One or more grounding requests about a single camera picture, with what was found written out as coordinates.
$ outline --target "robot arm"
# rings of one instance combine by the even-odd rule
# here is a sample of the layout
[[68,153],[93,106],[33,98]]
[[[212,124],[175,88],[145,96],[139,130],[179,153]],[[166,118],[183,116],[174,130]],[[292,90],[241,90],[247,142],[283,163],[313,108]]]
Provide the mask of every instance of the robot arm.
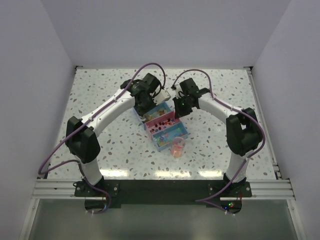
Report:
[[[91,120],[79,133],[67,140],[65,144],[70,152],[80,160],[87,180],[98,188],[99,182],[102,184],[104,180],[97,161],[97,156],[100,152],[98,137],[101,132],[120,114],[131,108],[135,108],[136,112],[143,116],[156,105],[170,99],[169,93],[164,89],[155,93],[160,86],[160,81],[148,73],[142,80],[134,80],[127,91],[116,100],[116,97],[119,96],[128,82],[129,80],[125,81],[121,85],[121,89],[117,90],[112,97],[94,111],[80,119],[73,116],[67,122],[66,136],[70,135],[83,123]],[[104,107],[106,108],[92,119],[92,115],[95,115]]]
[[[176,118],[189,115],[192,108],[196,107],[212,114],[226,125],[226,138],[231,149],[231,158],[223,178],[227,182],[230,181],[246,157],[258,147],[263,139],[259,128],[250,119],[234,110],[244,112],[257,120],[255,111],[251,108],[234,107],[218,99],[217,96],[214,96],[215,100],[213,100],[209,89],[199,89],[192,78],[184,80],[173,89],[176,90],[176,97],[173,99]],[[246,181],[247,166],[248,161],[233,180],[234,183]]]

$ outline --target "terrazzo table surface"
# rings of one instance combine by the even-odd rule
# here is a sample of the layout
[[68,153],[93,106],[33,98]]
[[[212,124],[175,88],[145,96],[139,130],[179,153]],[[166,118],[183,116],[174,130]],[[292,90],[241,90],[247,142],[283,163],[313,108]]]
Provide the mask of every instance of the terrazzo table surface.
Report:
[[[69,96],[58,139],[65,137],[66,123],[72,116],[81,118],[100,106],[120,85],[130,79],[135,69],[78,69]],[[165,88],[174,97],[170,87],[183,69],[166,69]],[[256,103],[246,70],[205,70],[211,77],[214,93],[219,98],[240,108],[253,108]],[[159,69],[144,69],[137,79],[151,73],[163,81]],[[187,72],[183,79],[192,77],[199,88],[208,88],[208,79],[200,72]],[[174,110],[170,99],[167,104]],[[101,151],[98,164],[105,179],[222,179],[229,165],[231,151],[227,146],[226,126],[209,113],[193,109],[181,121],[190,132],[185,154],[174,158],[169,148],[158,152],[147,137],[133,110],[127,110],[114,120],[98,140]],[[51,158],[51,165],[74,159],[68,148],[62,146]],[[48,179],[80,179],[74,163],[64,165],[48,174]],[[247,169],[249,180],[276,179],[272,157],[267,145],[253,156]]]

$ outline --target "purple cable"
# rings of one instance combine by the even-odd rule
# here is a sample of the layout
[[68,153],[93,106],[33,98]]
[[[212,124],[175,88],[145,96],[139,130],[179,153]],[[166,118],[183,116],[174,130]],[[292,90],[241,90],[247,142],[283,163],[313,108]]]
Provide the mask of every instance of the purple cable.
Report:
[[[166,73],[165,73],[165,70],[163,69],[163,67],[161,65],[159,65],[158,63],[156,62],[150,62],[150,63],[147,63],[145,65],[143,65],[142,67],[140,67],[136,72],[135,74],[133,75],[133,77],[131,78],[131,80],[128,82],[128,84],[125,86],[125,88],[123,89],[123,91],[115,97],[115,100],[118,100],[126,91],[127,89],[129,88],[130,84],[133,82],[133,80],[136,78],[136,76],[141,72],[142,69],[144,69],[145,67],[147,66],[150,66],[150,65],[156,65],[158,66],[162,73],[163,73],[163,87],[165,86],[166,84]],[[92,119],[94,119],[96,116],[98,116],[103,110],[105,110],[107,107],[109,107],[111,104],[113,104],[115,102],[115,100],[113,99],[112,101],[108,102],[105,106],[103,106],[101,109],[99,109],[98,111],[96,111],[95,114],[93,114],[91,116]],[[53,150],[52,152],[50,153],[50,155],[44,160],[44,162],[40,165],[39,167],[39,170],[38,170],[38,174],[39,175],[44,175],[44,174],[47,174],[48,172],[52,171],[53,169],[56,169],[64,164],[67,164],[67,163],[71,163],[71,162],[74,162],[74,161],[65,161],[65,162],[62,162],[50,169],[47,169],[45,171],[42,171],[44,166],[46,165],[46,163],[50,160],[50,158],[53,156],[53,154],[67,141],[69,140],[70,138],[72,138],[75,134],[77,134],[78,132],[80,132],[88,123],[90,123],[90,120],[87,120],[84,124],[82,124],[78,129],[76,129],[75,131],[73,131],[70,135],[68,135],[66,138],[64,138]]]
[[[136,72],[135,74],[133,75],[133,77],[131,78],[131,80],[128,82],[128,84],[125,86],[125,88],[123,89],[123,91],[115,97],[115,100],[118,100],[126,91],[127,89],[129,88],[130,84],[133,82],[133,80],[136,78],[136,76],[141,72],[142,69],[144,69],[145,67],[147,66],[150,66],[150,65],[156,65],[158,66],[162,73],[163,73],[163,86],[162,88],[164,89],[165,85],[166,85],[166,73],[165,73],[165,70],[163,69],[163,67],[161,65],[159,65],[158,63],[156,62],[150,62],[150,63],[147,63],[145,65],[143,65],[142,67],[140,67]],[[113,99],[112,101],[108,102],[105,106],[103,106],[101,109],[99,109],[95,114],[93,114],[91,116],[92,119],[94,119],[96,116],[98,116],[103,110],[105,110],[107,107],[109,107],[111,104],[113,104],[115,102],[115,100]],[[71,134],[69,134],[67,137],[65,137],[61,142],[59,142],[59,144],[52,150],[52,152],[50,153],[50,155],[43,161],[43,163],[40,165],[39,169],[38,169],[38,174],[39,175],[44,175],[44,174],[47,174],[48,172],[58,168],[58,167],[61,167],[62,165],[65,165],[65,164],[68,164],[68,163],[78,163],[78,166],[79,166],[79,170],[83,176],[83,179],[85,180],[85,182],[94,190],[96,191],[99,191],[103,194],[105,194],[106,196],[108,196],[109,198],[109,203],[108,205],[101,211],[98,211],[98,212],[94,212],[94,214],[101,214],[101,213],[104,213],[110,206],[111,204],[111,197],[110,195],[102,190],[102,189],[99,189],[95,186],[93,186],[89,181],[88,179],[85,177],[85,174],[82,170],[82,167],[81,167],[81,164],[78,160],[67,160],[67,161],[63,161],[61,163],[59,163],[58,165],[56,166],[53,166],[45,171],[43,171],[43,168],[44,166],[46,165],[46,163],[50,160],[50,158],[53,156],[53,154],[66,142],[68,141],[70,138],[72,138],[75,134],[77,134],[78,132],[80,132],[88,123],[90,123],[90,120],[87,120],[84,124],[82,124],[78,129],[76,129],[75,131],[73,131]]]
[[102,189],[100,189],[100,188],[97,188],[97,187],[93,186],[93,185],[88,181],[88,179],[86,178],[85,173],[84,173],[84,171],[83,171],[83,169],[82,169],[82,166],[81,166],[81,164],[80,164],[79,161],[78,161],[78,166],[79,166],[79,171],[80,171],[81,175],[83,176],[83,179],[84,179],[84,181],[86,182],[86,184],[88,184],[88,186],[89,186],[90,188],[92,188],[93,190],[96,190],[96,191],[98,191],[98,192],[101,192],[101,193],[105,194],[106,199],[107,199],[107,201],[108,201],[108,204],[105,205],[102,210],[100,210],[100,211],[94,211],[93,214],[102,214],[102,213],[106,212],[106,211],[110,208],[110,205],[111,205],[111,196],[109,195],[109,193],[108,193],[107,191],[104,191],[104,190],[102,190]]
[[[201,69],[188,69],[188,70],[185,70],[183,71],[182,73],[180,73],[180,75],[175,79],[175,81],[173,82],[172,86],[175,85],[175,83],[177,82],[177,80],[185,73],[187,72],[191,72],[191,71],[197,71],[197,72],[201,72],[203,74],[206,75],[206,77],[208,78],[209,80],[209,88],[210,88],[210,94],[211,94],[211,97],[213,98],[213,100],[215,100],[217,103],[219,103],[220,105],[230,109],[231,111],[235,111],[239,114],[242,114],[244,115],[245,117],[249,118],[254,124],[256,124],[259,128],[259,130],[261,131],[262,133],[262,144],[261,146],[256,150],[254,151],[253,153],[251,153],[250,155],[247,156],[247,158],[251,158],[253,155],[255,155],[256,153],[258,153],[266,144],[266,135],[265,135],[265,132],[264,130],[262,129],[262,127],[260,126],[260,124],[258,123],[258,121],[256,121],[253,117],[251,117],[250,115],[248,115],[247,113],[243,112],[243,111],[240,111],[238,109],[233,109],[231,106],[225,104],[224,102],[220,101],[219,99],[215,98],[215,95],[213,93],[213,90],[212,90],[212,83],[211,83],[211,78],[209,76],[208,73],[206,73],[205,71],[201,70]],[[217,208],[220,208],[224,211],[224,209],[222,207],[219,207],[217,206],[216,204],[212,203],[212,202],[209,202],[207,200],[210,200],[210,199],[213,199],[215,197],[217,197],[218,195],[220,195],[222,192],[224,192],[232,183],[233,181],[236,179],[236,177],[238,176],[238,174],[240,173],[241,169],[245,166],[245,164],[247,163],[247,160],[245,159],[243,161],[243,163],[241,164],[241,166],[239,167],[239,169],[236,171],[235,175],[233,176],[233,178],[231,178],[231,180],[227,183],[227,185],[225,185],[225,187],[223,187],[220,191],[218,191],[217,193],[215,193],[214,195],[212,196],[209,196],[209,197],[206,197],[206,198],[203,198],[203,199],[198,199],[196,200],[196,202],[203,202],[203,203],[206,203],[206,204],[210,204],[210,205],[213,205]]]
[[196,72],[200,72],[200,73],[203,73],[204,75],[206,75],[206,77],[208,78],[209,80],[209,88],[210,88],[210,94],[211,94],[211,97],[214,98],[214,93],[212,91],[212,84],[211,84],[211,78],[209,76],[208,73],[206,73],[205,71],[201,70],[201,69],[188,69],[188,70],[185,70],[183,71],[182,73],[180,73],[179,76],[176,77],[175,81],[173,82],[172,86],[174,86],[176,84],[176,82],[178,81],[178,79],[185,73],[187,72],[191,72],[191,71],[196,71]]
[[[215,98],[214,100],[215,100],[217,103],[221,104],[222,106],[224,106],[224,107],[226,107],[226,108],[228,108],[228,109],[230,109],[230,110],[232,109],[229,105],[225,104],[224,102],[220,101],[219,99],[216,99],[216,98]],[[249,159],[249,158],[251,158],[253,155],[255,155],[256,153],[258,153],[258,152],[265,146],[265,144],[266,144],[266,135],[265,135],[265,132],[264,132],[264,130],[262,129],[262,127],[260,126],[260,124],[259,124],[252,116],[250,116],[250,115],[248,115],[247,113],[245,113],[245,112],[243,112],[243,111],[240,111],[240,110],[238,110],[238,109],[232,109],[232,111],[235,111],[235,112],[237,112],[237,113],[239,113],[239,114],[242,114],[242,115],[246,116],[247,118],[249,118],[251,121],[254,122],[254,124],[256,124],[256,125],[259,127],[259,129],[260,129],[260,131],[261,131],[261,133],[262,133],[262,144],[261,144],[261,146],[260,146],[256,151],[254,151],[253,153],[251,153],[251,154],[249,154],[249,155],[247,156],[247,158]],[[206,197],[206,198],[203,198],[203,199],[198,199],[198,200],[196,200],[196,202],[207,201],[207,200],[210,200],[210,199],[213,199],[213,198],[219,196],[223,191],[225,191],[225,190],[232,184],[232,182],[236,179],[236,177],[238,176],[238,174],[240,173],[241,169],[245,166],[246,163],[247,163],[247,160],[243,160],[241,166],[240,166],[239,169],[236,171],[236,173],[235,173],[235,175],[233,176],[233,178],[231,178],[231,180],[227,183],[227,185],[224,186],[224,188],[222,188],[220,191],[216,192],[216,193],[213,194],[212,196],[209,196],[209,197]]]

